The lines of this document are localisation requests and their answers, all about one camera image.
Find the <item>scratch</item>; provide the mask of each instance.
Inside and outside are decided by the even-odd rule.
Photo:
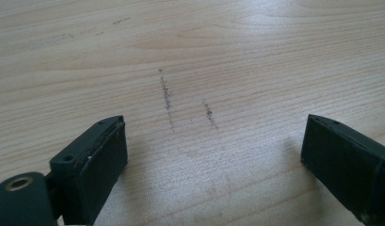
[[[172,121],[172,114],[171,114],[171,101],[169,99],[169,97],[172,96],[172,93],[168,89],[166,80],[163,77],[161,77],[161,83],[162,83],[163,96],[166,102],[165,108],[168,111],[169,124],[171,125],[172,132],[174,132],[174,122]]]
[[[121,22],[125,22],[125,21],[128,21],[128,20],[130,20],[129,17],[123,18],[123,19],[119,19],[119,20],[113,22],[113,25],[117,25],[117,24],[120,24]]]
[[[172,94],[171,94],[171,91],[168,90],[165,79],[163,77],[161,77],[161,79],[162,79],[162,89],[163,89],[164,97],[166,101],[166,109],[169,110],[171,108],[171,101],[169,100],[169,97]]]
[[[202,103],[203,103],[204,107],[206,108],[206,117],[209,120],[212,128],[215,127],[216,129],[218,129],[218,126],[216,125],[215,119],[213,118],[213,111],[212,111],[212,109],[207,104],[206,100],[203,100]]]
[[[225,179],[227,179],[227,188],[228,188],[228,191],[232,191],[232,188],[231,188],[231,180],[230,180],[230,177],[228,175],[225,175]]]
[[[85,31],[80,31],[78,32],[79,35],[84,35],[84,34],[89,34],[92,31],[96,30],[98,27],[92,27],[91,29],[85,30]]]
[[[52,37],[52,42],[56,42],[56,41],[60,41],[60,40],[67,40],[67,39],[72,39],[72,38],[74,38],[73,34],[63,33],[63,34],[60,34],[60,35],[53,36]]]

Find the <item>clamp jaw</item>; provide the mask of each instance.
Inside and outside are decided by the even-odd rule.
[[[309,115],[301,162],[365,225],[385,225],[385,146]]]
[[[92,225],[127,165],[123,116],[98,121],[50,161],[0,184],[0,225]]]

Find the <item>black plastic block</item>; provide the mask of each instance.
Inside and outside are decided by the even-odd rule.
[[[66,224],[93,224],[127,164],[124,119],[92,125],[51,159],[52,180],[63,191]]]
[[[348,126],[310,115],[301,162],[356,218],[385,225],[385,147]]]

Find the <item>pencil mark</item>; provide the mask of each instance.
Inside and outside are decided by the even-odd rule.
[[[59,41],[59,40],[67,40],[67,39],[72,39],[72,38],[74,38],[73,34],[63,33],[60,35],[53,36],[52,41],[55,42],[55,41]]]
[[[166,101],[166,109],[169,110],[171,108],[171,101],[169,100],[169,97],[172,95],[171,91],[167,87],[167,83],[163,77],[161,77],[162,82],[162,89],[164,92],[164,97]]]
[[[92,31],[96,30],[98,27],[92,27],[91,29],[85,30],[85,31],[80,31],[78,32],[78,35],[84,35],[84,34],[90,34]]]
[[[215,119],[213,118],[213,111],[212,111],[212,109],[207,104],[206,100],[203,100],[202,103],[203,103],[204,107],[206,108],[206,117],[207,117],[207,119],[209,120],[209,122],[211,124],[211,128],[214,127],[216,129],[218,129],[218,126],[216,125]]]
[[[121,22],[125,22],[125,21],[128,21],[128,20],[130,20],[129,17],[123,18],[123,19],[119,19],[119,20],[113,22],[113,25],[117,25],[117,24],[120,24]]]
[[[174,129],[174,124],[172,122],[171,112],[168,112],[168,117],[169,117],[169,124],[171,125],[171,128]]]
[[[166,80],[161,77],[163,96],[165,98],[165,108],[168,111],[169,124],[171,125],[172,132],[174,132],[174,122],[172,121],[172,113],[171,113],[171,101],[170,96],[172,96],[171,91],[168,89]]]
[[[225,179],[227,180],[228,191],[232,191],[230,177],[228,175],[225,175]]]

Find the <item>wooden table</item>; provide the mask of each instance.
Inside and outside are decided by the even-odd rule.
[[[0,182],[123,115],[96,225],[361,225],[299,162],[309,113],[385,145],[385,0],[0,0]]]

